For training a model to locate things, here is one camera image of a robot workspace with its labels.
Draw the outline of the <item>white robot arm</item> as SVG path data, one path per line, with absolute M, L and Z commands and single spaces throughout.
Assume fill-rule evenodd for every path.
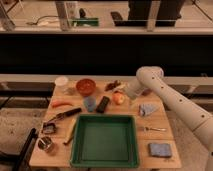
M 161 67 L 144 66 L 136 71 L 131 81 L 122 86 L 121 91 L 135 100 L 144 90 L 150 89 L 177 114 L 209 151 L 213 151 L 213 115 L 168 86 L 163 77 Z

